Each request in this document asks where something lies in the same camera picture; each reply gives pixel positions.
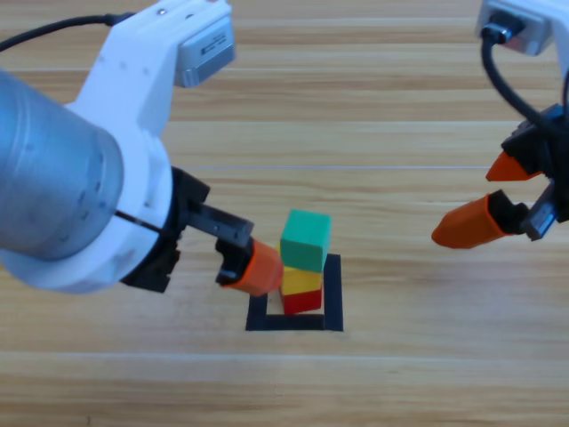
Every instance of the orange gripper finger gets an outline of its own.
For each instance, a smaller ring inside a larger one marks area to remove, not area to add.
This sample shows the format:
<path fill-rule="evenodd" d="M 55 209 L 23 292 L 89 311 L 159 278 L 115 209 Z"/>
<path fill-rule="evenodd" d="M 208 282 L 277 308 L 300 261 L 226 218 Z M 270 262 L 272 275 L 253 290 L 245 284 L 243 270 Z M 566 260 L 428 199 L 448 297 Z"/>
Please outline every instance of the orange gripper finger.
<path fill-rule="evenodd" d="M 243 291 L 252 296 L 263 296 L 281 286 L 284 270 L 281 257 L 275 248 L 253 240 L 252 258 L 241 280 L 224 287 Z"/>
<path fill-rule="evenodd" d="M 540 174 L 541 172 L 528 174 L 515 157 L 502 151 L 488 171 L 486 179 L 488 181 L 529 181 Z"/>
<path fill-rule="evenodd" d="M 509 236 L 490 215 L 489 197 L 486 195 L 449 212 L 433 231 L 435 243 L 452 249 L 471 249 Z"/>

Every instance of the wood grain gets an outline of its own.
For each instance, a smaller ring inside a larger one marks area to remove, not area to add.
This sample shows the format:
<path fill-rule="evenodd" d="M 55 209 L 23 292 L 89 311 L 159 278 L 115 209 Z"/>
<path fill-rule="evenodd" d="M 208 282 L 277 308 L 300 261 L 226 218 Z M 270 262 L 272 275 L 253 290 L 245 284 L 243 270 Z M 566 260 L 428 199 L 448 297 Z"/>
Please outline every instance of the wood grain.
<path fill-rule="evenodd" d="M 3 0 L 0 36 L 151 3 Z M 569 424 L 569 229 L 473 251 L 430 240 L 460 204 L 499 188 L 532 203 L 546 185 L 485 181 L 520 117 L 480 67 L 479 2 L 233 5 L 238 59 L 176 90 L 164 144 L 265 242 L 292 207 L 333 216 L 345 333 L 245 332 L 247 296 L 214 284 L 220 257 L 191 230 L 164 295 L 51 294 L 0 270 L 0 425 Z M 53 34 L 1 65 L 72 101 L 106 34 Z M 498 62 L 537 108 L 558 101 L 554 51 Z"/>

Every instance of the black tape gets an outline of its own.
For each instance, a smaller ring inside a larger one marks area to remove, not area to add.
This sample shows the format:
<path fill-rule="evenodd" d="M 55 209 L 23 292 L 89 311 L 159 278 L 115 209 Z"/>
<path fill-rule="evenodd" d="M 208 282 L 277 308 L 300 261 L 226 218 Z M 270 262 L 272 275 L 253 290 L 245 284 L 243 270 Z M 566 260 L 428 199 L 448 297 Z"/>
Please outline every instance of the black tape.
<path fill-rule="evenodd" d="M 341 257 L 329 254 L 324 268 L 324 314 L 267 314 L 268 297 L 249 298 L 247 331 L 334 331 L 343 332 Z"/>

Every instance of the stacked blocks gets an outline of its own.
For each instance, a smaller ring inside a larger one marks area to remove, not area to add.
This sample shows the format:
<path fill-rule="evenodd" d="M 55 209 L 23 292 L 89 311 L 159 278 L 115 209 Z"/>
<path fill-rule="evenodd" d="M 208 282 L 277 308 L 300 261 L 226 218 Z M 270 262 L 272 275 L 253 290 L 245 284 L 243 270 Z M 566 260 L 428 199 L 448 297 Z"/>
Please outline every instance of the stacked blocks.
<path fill-rule="evenodd" d="M 291 211 L 278 246 L 284 265 L 280 287 L 284 314 L 322 307 L 323 273 L 331 236 L 331 216 Z"/>

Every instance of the black gripper bracket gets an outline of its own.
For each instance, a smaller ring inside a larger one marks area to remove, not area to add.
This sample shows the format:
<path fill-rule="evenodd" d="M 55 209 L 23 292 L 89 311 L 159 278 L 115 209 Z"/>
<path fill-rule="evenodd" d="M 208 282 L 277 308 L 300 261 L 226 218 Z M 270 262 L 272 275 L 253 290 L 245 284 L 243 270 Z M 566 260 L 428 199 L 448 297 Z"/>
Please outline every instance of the black gripper bracket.
<path fill-rule="evenodd" d="M 121 282 L 152 292 L 165 292 L 180 259 L 178 242 L 187 227 L 217 238 L 215 249 L 223 255 L 223 264 L 216 281 L 220 285 L 237 282 L 252 257 L 253 224 L 205 205 L 210 187 L 190 174 L 173 167 L 172 177 L 172 204 L 158 240 L 142 263 Z"/>

